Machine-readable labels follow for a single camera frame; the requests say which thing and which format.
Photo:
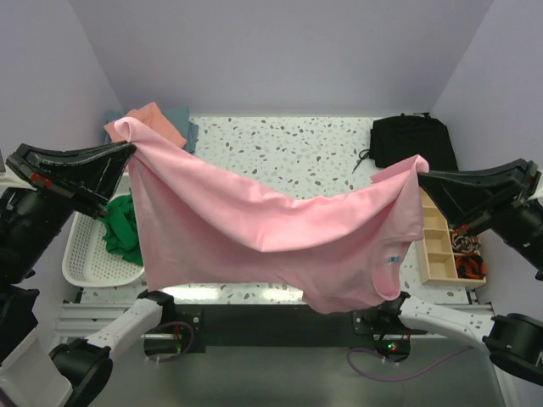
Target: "cable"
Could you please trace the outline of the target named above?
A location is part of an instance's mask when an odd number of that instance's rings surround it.
[[[167,328],[168,326],[184,326],[184,327],[186,327],[188,329],[188,331],[190,332],[190,339],[188,340],[188,345],[185,347],[185,349],[181,353],[175,354],[175,355],[173,355],[173,356],[171,356],[169,358],[161,359],[158,356],[156,358],[148,357],[148,359],[153,361],[153,362],[156,362],[156,363],[174,362],[174,361],[178,360],[179,358],[181,358],[184,354],[186,354],[188,352],[188,350],[191,348],[191,346],[193,346],[194,329],[187,322],[182,322],[182,321],[166,322],[165,324],[158,325],[156,328],[153,329],[153,331],[158,330],[158,329],[162,329],[162,328]]]
[[[380,354],[378,354],[377,352],[375,352],[374,350],[371,350],[371,349],[367,349],[367,348],[353,348],[353,349],[350,349],[349,352],[347,352],[347,363],[349,363],[349,366],[353,369],[353,371],[355,371],[356,373],[358,373],[361,376],[364,376],[366,379],[376,380],[378,382],[406,382],[408,380],[414,379],[415,377],[419,377],[419,376],[423,375],[427,371],[432,370],[437,365],[441,365],[443,362],[445,362],[445,361],[447,361],[447,360],[449,360],[449,359],[451,359],[451,358],[453,358],[453,357],[455,357],[455,356],[457,356],[459,354],[467,352],[468,350],[471,350],[471,349],[473,349],[471,346],[467,346],[466,348],[458,349],[457,351],[452,352],[451,354],[448,354],[448,355],[444,356],[443,358],[440,358],[440,359],[436,360],[433,364],[431,364],[429,366],[426,366],[424,369],[422,369],[422,370],[420,370],[420,371],[418,371],[416,373],[412,373],[411,375],[403,376],[403,377],[374,376],[374,375],[366,373],[366,372],[360,370],[358,367],[356,367],[355,364],[353,363],[353,361],[350,359],[350,356],[353,353],[363,352],[365,354],[371,354],[371,355],[377,356],[379,358],[381,357]],[[389,362],[389,363],[394,363],[393,360],[388,360],[388,359],[385,359],[385,360],[387,362]]]

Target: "speckled table surface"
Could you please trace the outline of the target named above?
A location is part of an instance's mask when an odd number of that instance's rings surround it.
[[[295,198],[333,196],[370,185],[378,171],[358,153],[369,147],[372,118],[194,117],[196,155]],[[462,287],[423,286],[413,244],[400,268],[402,289],[434,304],[467,304]],[[144,278],[111,288],[86,288],[82,303],[130,304]],[[166,288],[179,304],[302,304],[302,292],[285,284],[187,284]]]

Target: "green cloth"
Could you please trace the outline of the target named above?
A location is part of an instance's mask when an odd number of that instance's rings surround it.
[[[143,266],[132,195],[115,198],[106,209],[108,214],[101,219],[106,231],[105,249],[108,253],[120,254],[125,261]]]

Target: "laundry basket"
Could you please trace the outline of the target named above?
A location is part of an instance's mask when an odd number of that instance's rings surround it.
[[[130,193],[130,179],[125,173],[113,198]],[[77,213],[71,226],[64,259],[64,278],[78,287],[113,287],[133,282],[143,267],[124,261],[105,249],[105,226],[100,220]]]

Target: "black bag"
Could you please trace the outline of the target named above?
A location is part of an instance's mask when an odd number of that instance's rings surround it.
[[[385,168],[420,154],[431,170],[458,170],[447,126],[424,116],[387,117],[375,120],[371,131],[369,157]]]

